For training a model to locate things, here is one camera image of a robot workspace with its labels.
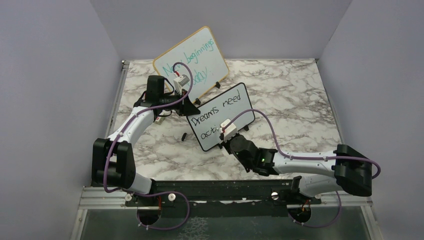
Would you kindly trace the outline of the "black marker cap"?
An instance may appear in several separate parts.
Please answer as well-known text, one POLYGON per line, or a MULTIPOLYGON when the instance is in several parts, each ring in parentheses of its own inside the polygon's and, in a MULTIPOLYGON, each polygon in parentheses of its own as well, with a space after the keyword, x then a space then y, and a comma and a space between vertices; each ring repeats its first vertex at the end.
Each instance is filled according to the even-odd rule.
POLYGON ((187 136, 187 133, 185 132, 185 133, 182 135, 182 137, 181 137, 181 141, 184 141, 184 140, 185 140, 185 138, 186 138, 186 136, 187 136))

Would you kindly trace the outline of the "black framed whiteboard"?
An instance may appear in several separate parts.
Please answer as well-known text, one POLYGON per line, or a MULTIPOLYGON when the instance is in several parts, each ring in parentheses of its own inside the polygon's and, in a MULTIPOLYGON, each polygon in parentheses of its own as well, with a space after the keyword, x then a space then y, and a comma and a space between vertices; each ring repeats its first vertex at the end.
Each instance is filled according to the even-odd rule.
POLYGON ((222 142, 219 133, 222 122, 252 108, 247 86, 241 82, 199 106, 200 114, 186 119, 200 148, 207 152, 222 142))

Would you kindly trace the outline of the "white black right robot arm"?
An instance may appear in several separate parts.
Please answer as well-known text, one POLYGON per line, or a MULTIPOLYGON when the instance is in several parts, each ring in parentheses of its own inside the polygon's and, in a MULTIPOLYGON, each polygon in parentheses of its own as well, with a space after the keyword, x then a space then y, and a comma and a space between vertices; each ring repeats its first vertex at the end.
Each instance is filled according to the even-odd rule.
POLYGON ((372 195, 373 162, 346 144, 327 152, 290 153, 257 147, 241 134, 222 143, 245 168, 260 176, 298 173, 288 190, 289 199, 304 200, 328 192, 344 191, 353 196, 372 195))

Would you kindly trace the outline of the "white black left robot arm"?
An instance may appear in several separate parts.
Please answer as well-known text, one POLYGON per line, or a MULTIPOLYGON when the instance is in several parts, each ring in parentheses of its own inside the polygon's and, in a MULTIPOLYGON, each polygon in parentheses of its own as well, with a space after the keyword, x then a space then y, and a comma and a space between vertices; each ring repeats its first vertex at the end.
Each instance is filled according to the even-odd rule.
POLYGON ((120 188, 138 193, 144 205, 157 200, 157 191, 152 188, 154 180, 137 173, 133 146, 154 123, 162 111, 175 111, 179 116, 198 115, 200 110, 189 99, 190 79, 180 75, 174 79, 174 90, 165 92, 167 78, 150 75, 146 91, 134 103, 133 110, 125 122, 107 138, 98 138, 93 143, 91 180, 115 191, 120 188))

